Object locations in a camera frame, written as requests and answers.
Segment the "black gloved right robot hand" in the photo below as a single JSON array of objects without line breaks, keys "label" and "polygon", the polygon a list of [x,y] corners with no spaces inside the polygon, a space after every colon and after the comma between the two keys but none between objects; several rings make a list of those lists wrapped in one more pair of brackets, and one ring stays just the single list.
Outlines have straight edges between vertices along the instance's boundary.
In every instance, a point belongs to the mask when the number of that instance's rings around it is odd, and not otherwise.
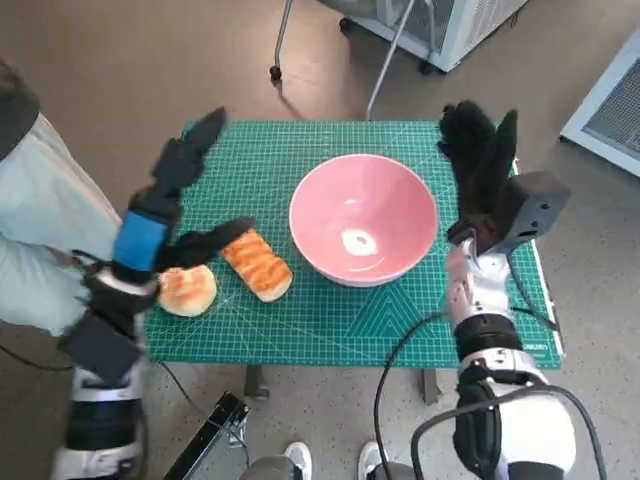
[{"label": "black gloved right robot hand", "polygon": [[438,148],[449,160],[454,175],[459,214],[448,237],[494,213],[516,155],[517,122],[515,109],[495,124],[471,100],[444,107]]}]

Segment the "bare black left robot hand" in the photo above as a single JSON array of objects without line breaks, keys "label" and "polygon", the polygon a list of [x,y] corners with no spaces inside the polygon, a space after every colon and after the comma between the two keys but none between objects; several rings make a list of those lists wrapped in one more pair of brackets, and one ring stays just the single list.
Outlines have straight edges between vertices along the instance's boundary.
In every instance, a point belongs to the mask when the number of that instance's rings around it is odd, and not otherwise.
[{"label": "bare black left robot hand", "polygon": [[218,141],[227,122],[223,107],[199,119],[181,138],[164,145],[152,169],[153,182],[130,199],[112,254],[114,275],[144,283],[170,268],[190,269],[211,261],[255,225],[237,217],[206,232],[190,231],[172,239],[182,216],[183,190],[203,174],[205,155]]}]

